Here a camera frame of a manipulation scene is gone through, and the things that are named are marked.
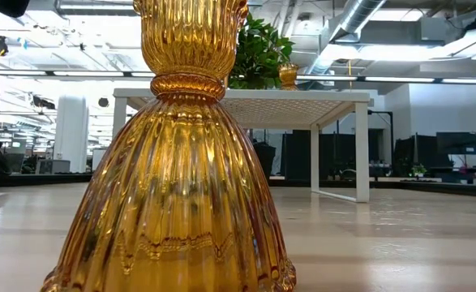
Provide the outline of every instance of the monitor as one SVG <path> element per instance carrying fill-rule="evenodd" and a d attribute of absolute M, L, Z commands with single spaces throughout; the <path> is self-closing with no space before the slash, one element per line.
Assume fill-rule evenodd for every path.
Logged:
<path fill-rule="evenodd" d="M 476 134 L 474 132 L 438 132 L 436 137 L 438 153 L 476 155 Z"/>

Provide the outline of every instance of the ceiling duct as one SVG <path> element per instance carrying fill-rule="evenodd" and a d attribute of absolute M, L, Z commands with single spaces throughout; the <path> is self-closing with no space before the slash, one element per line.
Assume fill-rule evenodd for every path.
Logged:
<path fill-rule="evenodd" d="M 386 0 L 348 0 L 344 12 L 330 19 L 321 35 L 319 57 L 310 66 L 307 74 L 323 75 L 333 60 L 324 60 L 324 48 L 330 42 L 346 36 L 352 36 L 352 42 L 358 41 L 359 33 L 369 19 L 379 10 Z"/>

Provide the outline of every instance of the wooden floor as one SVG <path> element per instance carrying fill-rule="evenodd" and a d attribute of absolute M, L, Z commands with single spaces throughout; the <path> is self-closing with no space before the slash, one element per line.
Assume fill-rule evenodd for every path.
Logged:
<path fill-rule="evenodd" d="M 39 290 L 85 187 L 0 189 L 0 292 Z M 476 291 L 475 197 L 372 190 L 370 204 L 355 204 L 305 188 L 272 195 L 297 292 Z"/>

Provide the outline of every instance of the white table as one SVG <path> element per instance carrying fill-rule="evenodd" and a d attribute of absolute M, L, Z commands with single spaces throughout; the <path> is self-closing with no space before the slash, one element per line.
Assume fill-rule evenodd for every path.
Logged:
<path fill-rule="evenodd" d="M 114 136 L 126 123 L 127 105 L 140 109 L 154 96 L 146 88 L 115 88 Z M 357 203 L 369 201 L 367 103 L 369 93 L 281 90 L 227 90 L 221 104 L 244 128 L 311 131 L 311 191 Z M 319 133 L 323 127 L 354 111 L 356 117 L 356 197 L 319 188 Z"/>

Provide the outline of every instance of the small amber glass vase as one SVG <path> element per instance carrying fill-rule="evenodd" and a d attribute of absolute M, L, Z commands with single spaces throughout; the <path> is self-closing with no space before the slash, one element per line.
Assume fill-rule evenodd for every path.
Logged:
<path fill-rule="evenodd" d="M 292 63 L 285 63 L 279 65 L 279 79 L 281 79 L 281 90 L 298 90 L 295 85 L 297 79 L 297 70 L 299 66 Z"/>
<path fill-rule="evenodd" d="M 267 180 L 219 102 L 246 1 L 134 8 L 157 102 L 106 152 L 41 291 L 293 291 Z"/>

